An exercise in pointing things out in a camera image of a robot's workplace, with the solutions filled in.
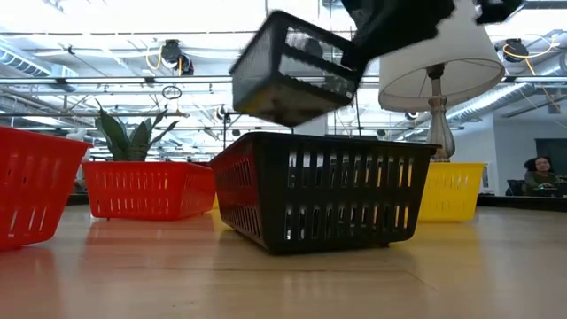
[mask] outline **dark hair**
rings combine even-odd
[[[549,172],[553,173],[553,169],[551,169],[551,159],[548,156],[538,156],[537,158],[529,159],[524,163],[524,168],[528,170],[528,172],[535,172],[538,169],[535,167],[535,161],[539,159],[546,159],[549,163]]]

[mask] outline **yellow cable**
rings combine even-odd
[[[530,69],[530,71],[532,72],[533,76],[537,76],[535,71],[533,70],[533,66],[532,63],[530,62],[530,60],[527,58],[525,60],[525,63],[528,65],[528,68]],[[561,108],[559,107],[559,105],[557,105],[557,103],[553,100],[553,98],[551,97],[551,95],[549,95],[548,91],[546,90],[546,88],[544,88],[543,86],[541,86],[541,88],[543,89],[543,92],[546,94],[546,96],[549,99],[549,102],[551,102],[551,104],[553,106],[555,106],[555,108],[557,109],[557,111],[560,113],[561,112]]]
[[[541,52],[541,53],[534,54],[534,55],[532,55],[532,56],[522,56],[522,55],[517,55],[517,54],[514,54],[514,53],[510,53],[510,52],[506,51],[506,48],[509,47],[509,45],[507,45],[507,44],[504,45],[504,47],[502,47],[502,51],[504,51],[504,53],[506,53],[506,54],[508,54],[509,56],[514,57],[514,58],[537,58],[537,57],[541,57],[541,56],[544,55],[544,54],[549,53],[549,52],[551,51],[551,49],[553,49],[554,43],[555,43],[555,37],[552,36],[552,37],[551,37],[551,43],[549,44],[548,49],[545,50],[545,51],[543,51],[543,52]]]
[[[158,64],[156,66],[153,66],[150,62],[150,47],[148,47],[148,51],[145,54],[145,63],[148,64],[148,66],[154,70],[159,69],[159,66],[161,66],[161,52],[163,51],[163,45],[161,45],[159,47],[159,57],[158,57]]]

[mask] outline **robotic arm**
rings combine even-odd
[[[523,0],[341,0],[358,30],[356,57],[345,55],[344,66],[358,68],[373,58],[437,36],[437,25],[451,16],[454,1],[475,1],[479,25],[503,22]]]

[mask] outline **white lampshade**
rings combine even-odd
[[[447,107],[485,93],[500,82],[504,66],[485,29],[474,22],[474,4],[471,0],[455,0],[454,4],[453,15],[439,23],[435,39],[380,57],[378,101],[382,108],[430,110],[427,101],[433,94],[425,68],[441,63],[445,63],[441,92],[447,97]]]

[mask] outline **lamp stem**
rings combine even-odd
[[[446,117],[447,97],[441,92],[441,76],[444,69],[444,65],[431,66],[427,69],[433,93],[433,97],[428,101],[431,107],[431,126],[427,135],[427,143],[441,145],[441,148],[431,158],[432,161],[437,162],[450,161],[455,151],[453,133],[451,133]]]

